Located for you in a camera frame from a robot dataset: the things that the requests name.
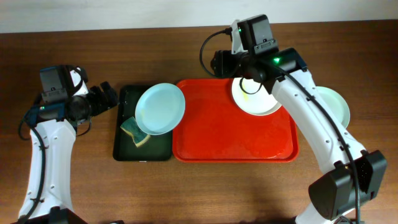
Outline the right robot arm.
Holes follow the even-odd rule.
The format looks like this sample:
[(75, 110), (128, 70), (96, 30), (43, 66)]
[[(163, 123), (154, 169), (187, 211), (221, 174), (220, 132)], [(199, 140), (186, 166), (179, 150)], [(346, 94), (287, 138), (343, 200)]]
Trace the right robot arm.
[(313, 150), (323, 175), (308, 188), (310, 204), (290, 223), (349, 223), (346, 214), (374, 199), (387, 161), (368, 152), (320, 96), (307, 64), (293, 49), (263, 54), (218, 50), (210, 62), (218, 78), (251, 78), (288, 111)]

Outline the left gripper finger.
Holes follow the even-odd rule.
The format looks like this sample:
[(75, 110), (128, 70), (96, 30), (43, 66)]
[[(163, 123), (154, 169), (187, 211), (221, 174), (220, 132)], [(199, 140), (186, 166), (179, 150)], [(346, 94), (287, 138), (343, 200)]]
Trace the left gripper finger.
[(108, 109), (107, 98), (98, 86), (90, 88), (91, 115), (99, 115)]
[(100, 84), (102, 90), (103, 90), (103, 96), (104, 96), (104, 105), (107, 107), (107, 109), (111, 109), (115, 106), (118, 105), (118, 95), (116, 93), (116, 90), (111, 87), (111, 85), (108, 82), (103, 82)]

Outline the light green plate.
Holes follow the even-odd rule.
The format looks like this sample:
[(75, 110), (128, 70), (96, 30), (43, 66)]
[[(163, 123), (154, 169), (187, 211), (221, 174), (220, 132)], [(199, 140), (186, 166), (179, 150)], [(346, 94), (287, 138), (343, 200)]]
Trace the light green plate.
[(345, 99), (335, 90), (324, 86), (318, 86), (317, 90), (338, 121), (344, 126), (344, 128), (347, 128), (350, 122), (351, 113)]

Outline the white plate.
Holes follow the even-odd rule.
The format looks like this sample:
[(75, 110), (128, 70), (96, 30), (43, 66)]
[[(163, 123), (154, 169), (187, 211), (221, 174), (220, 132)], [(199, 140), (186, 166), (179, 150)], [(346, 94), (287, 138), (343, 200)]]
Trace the white plate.
[(234, 78), (231, 86), (234, 102), (244, 112), (265, 116), (276, 112), (282, 105), (253, 79)]

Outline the light blue plate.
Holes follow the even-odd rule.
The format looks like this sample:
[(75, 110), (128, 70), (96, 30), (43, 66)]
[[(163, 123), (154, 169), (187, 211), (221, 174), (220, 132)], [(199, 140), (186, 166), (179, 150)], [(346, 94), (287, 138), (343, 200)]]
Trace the light blue plate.
[(156, 84), (147, 89), (136, 105), (138, 127), (149, 135), (170, 132), (185, 114), (185, 97), (179, 87), (170, 83)]

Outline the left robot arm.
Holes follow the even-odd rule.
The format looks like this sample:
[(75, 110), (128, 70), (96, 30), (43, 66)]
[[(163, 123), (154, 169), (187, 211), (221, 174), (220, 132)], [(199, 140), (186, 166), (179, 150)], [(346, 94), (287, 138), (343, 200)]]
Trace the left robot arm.
[(34, 105), (24, 116), (30, 129), (32, 160), (27, 193), (18, 223), (83, 223), (74, 211), (70, 193), (72, 149), (76, 128), (117, 106), (116, 90), (108, 82), (84, 95)]

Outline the green yellow sponge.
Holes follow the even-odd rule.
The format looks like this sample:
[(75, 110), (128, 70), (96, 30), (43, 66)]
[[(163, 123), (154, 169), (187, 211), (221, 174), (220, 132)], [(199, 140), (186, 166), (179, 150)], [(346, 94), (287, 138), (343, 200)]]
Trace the green yellow sponge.
[(132, 138), (136, 147), (141, 147), (150, 139), (150, 135), (139, 128), (135, 117), (125, 120), (120, 128)]

